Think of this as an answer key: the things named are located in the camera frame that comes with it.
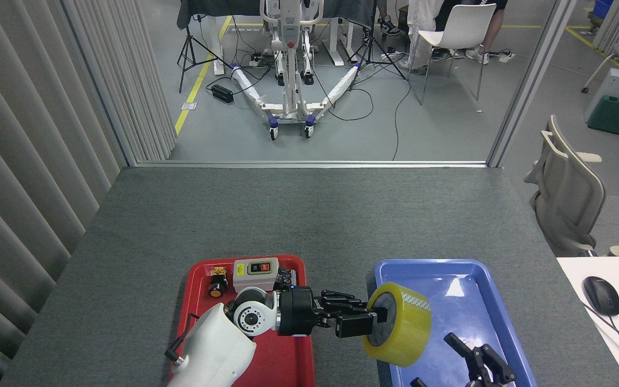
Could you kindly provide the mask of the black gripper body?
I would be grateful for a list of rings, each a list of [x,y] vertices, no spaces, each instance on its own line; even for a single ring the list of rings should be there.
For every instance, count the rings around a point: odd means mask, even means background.
[[[280,323],[278,335],[310,335],[315,326],[322,323],[316,310],[312,289],[307,286],[291,286],[278,292]]]

